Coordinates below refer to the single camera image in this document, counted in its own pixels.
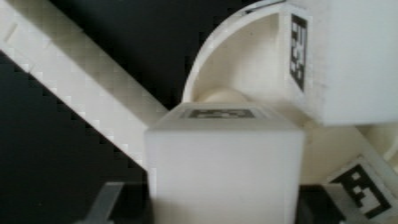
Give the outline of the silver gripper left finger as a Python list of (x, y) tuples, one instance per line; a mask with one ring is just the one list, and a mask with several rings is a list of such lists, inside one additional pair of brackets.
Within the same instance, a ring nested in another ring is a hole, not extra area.
[(147, 184), (106, 182), (86, 215), (72, 224), (149, 224)]

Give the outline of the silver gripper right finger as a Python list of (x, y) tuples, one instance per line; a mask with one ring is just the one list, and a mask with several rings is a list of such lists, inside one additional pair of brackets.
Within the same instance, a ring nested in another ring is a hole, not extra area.
[(325, 188), (319, 185), (301, 185), (298, 188), (294, 224), (342, 224), (344, 221), (346, 218)]

